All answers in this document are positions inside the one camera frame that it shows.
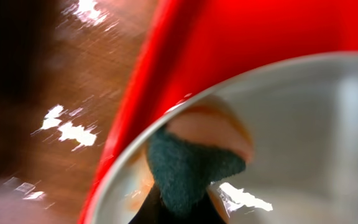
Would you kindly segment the green and orange sponge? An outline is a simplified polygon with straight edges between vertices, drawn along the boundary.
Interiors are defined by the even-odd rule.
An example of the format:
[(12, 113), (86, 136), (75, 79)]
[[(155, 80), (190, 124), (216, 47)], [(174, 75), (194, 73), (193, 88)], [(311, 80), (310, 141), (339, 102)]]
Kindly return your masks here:
[(163, 206), (175, 218), (188, 218), (212, 182), (244, 171), (253, 155), (249, 132), (217, 96), (174, 116), (149, 137), (146, 150)]

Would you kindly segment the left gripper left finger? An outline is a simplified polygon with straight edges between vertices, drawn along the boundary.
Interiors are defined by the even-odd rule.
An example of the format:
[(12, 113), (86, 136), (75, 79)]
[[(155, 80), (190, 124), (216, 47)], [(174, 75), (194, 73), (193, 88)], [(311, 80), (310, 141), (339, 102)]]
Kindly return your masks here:
[(168, 224), (170, 213), (164, 205), (160, 190), (153, 185), (139, 211), (129, 224)]

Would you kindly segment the light blue plate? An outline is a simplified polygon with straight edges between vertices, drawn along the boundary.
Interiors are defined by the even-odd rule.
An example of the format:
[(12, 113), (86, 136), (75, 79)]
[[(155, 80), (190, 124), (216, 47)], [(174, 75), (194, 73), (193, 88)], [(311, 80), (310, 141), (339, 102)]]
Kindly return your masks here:
[(358, 223), (358, 52), (266, 65), (170, 108), (108, 170), (89, 223), (129, 223), (152, 185), (149, 137), (206, 98), (222, 98), (250, 133), (244, 172), (213, 182), (226, 223)]

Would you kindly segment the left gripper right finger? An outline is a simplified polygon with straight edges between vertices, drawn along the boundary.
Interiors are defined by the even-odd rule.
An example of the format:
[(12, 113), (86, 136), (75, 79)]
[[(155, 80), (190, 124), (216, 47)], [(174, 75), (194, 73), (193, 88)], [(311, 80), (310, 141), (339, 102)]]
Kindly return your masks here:
[(208, 194), (197, 202), (191, 213), (192, 224), (225, 224)]

